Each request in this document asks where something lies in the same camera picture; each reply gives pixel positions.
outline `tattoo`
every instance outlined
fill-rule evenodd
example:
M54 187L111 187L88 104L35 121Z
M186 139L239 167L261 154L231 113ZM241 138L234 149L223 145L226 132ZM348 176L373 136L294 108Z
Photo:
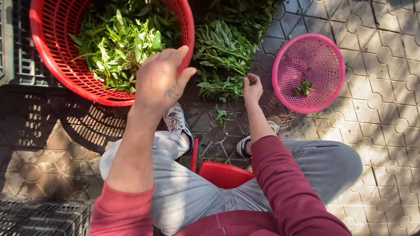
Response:
M170 89L168 89L165 92L165 97L169 97L169 98L172 98L172 99L176 99L178 97L178 94L175 93L175 85L173 85Z

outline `shoelace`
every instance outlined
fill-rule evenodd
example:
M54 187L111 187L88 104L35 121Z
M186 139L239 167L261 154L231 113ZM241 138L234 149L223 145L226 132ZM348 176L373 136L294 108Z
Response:
M178 114L174 117L168 117L168 131L175 132L180 129L183 129L183 122L180 120Z

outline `jeans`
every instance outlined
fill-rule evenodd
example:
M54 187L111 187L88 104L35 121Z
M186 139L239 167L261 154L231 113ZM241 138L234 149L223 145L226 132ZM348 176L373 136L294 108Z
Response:
M104 180L120 142L115 142L101 158ZM359 155L344 143L289 139L283 142L324 205L349 188L362 173ZM176 234L205 216L225 211L271 211L255 178L235 189L220 189L175 162L188 148L181 135L168 131L155 133L152 219L164 234Z

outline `sneaker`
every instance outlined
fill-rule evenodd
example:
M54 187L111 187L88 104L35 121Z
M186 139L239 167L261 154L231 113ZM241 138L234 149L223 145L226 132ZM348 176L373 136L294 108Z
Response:
M280 119L276 116L268 117L267 123L277 135L278 131L280 130ZM252 156L247 153L247 143L251 141L251 135L246 136L243 138L239 143L236 145L236 152L243 156L244 158L251 158Z
M179 102L176 102L175 105L163 115L163 121L166 123L169 132L184 133L187 135L189 139L189 149L186 153L190 153L194 146L194 140L185 122L184 111Z

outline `plastic crate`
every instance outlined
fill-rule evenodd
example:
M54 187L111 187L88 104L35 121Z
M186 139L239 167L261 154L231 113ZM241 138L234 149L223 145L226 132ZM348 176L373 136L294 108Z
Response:
M89 201L0 199L0 235L86 236L92 206Z
M42 62L32 40L31 0L0 0L0 5L0 86L61 87Z

